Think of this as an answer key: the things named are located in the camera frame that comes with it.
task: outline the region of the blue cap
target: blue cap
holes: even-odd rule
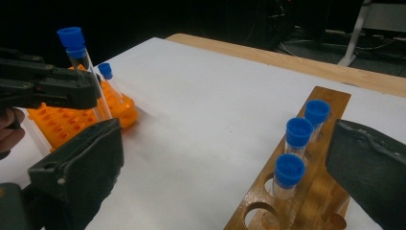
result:
[[[56,31],[60,42],[65,48],[76,48],[84,46],[84,37],[80,27],[68,27]]]
[[[313,132],[313,124],[305,118],[292,118],[286,123],[286,142],[292,147],[307,145]]]
[[[290,189],[297,185],[305,174],[305,163],[292,153],[285,153],[277,158],[275,178],[281,187]]]
[[[98,68],[106,80],[111,80],[113,78],[113,73],[109,63],[102,63],[98,65]]]
[[[304,117],[315,126],[326,120],[329,111],[330,106],[325,101],[312,100],[305,106]]]

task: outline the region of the metal stand leg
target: metal stand leg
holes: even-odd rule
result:
[[[359,11],[358,18],[356,19],[354,30],[352,32],[351,40],[349,43],[349,47],[347,48],[346,54],[344,57],[338,62],[338,65],[343,66],[350,66],[351,63],[355,60],[354,50],[356,43],[358,42],[358,38],[361,34],[361,30],[364,27],[365,20],[368,17],[368,12],[370,10],[370,5],[372,0],[364,0],[362,4],[361,10]]]

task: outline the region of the table surface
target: table surface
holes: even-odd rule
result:
[[[351,94],[343,119],[406,143],[397,77],[185,34],[107,62],[140,120],[123,132],[122,172],[87,229],[222,229],[316,85]],[[0,161],[0,183],[27,185],[26,169],[42,158],[23,127],[29,137]],[[380,229],[355,202],[346,220]]]

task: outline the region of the wooden test tube rack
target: wooden test tube rack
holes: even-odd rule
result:
[[[283,136],[224,229],[345,228],[344,219],[337,220],[336,213],[341,217],[344,216],[350,197],[328,174],[325,161],[335,121],[342,117],[350,94],[316,86],[305,103],[314,99],[327,102],[331,111],[323,124],[319,138],[306,147],[306,156],[310,161],[302,181],[296,187],[295,194],[288,200],[278,200],[265,189],[265,183],[273,178],[277,157],[283,154],[285,143]],[[304,116],[305,103],[298,117]],[[245,223],[245,218],[250,212],[255,214],[249,223]]]

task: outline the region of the person's hand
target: person's hand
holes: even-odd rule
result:
[[[15,118],[18,123],[25,118],[23,111],[17,108],[4,109],[0,114],[0,159],[9,155],[11,149],[24,137],[25,131],[18,126],[13,126]]]

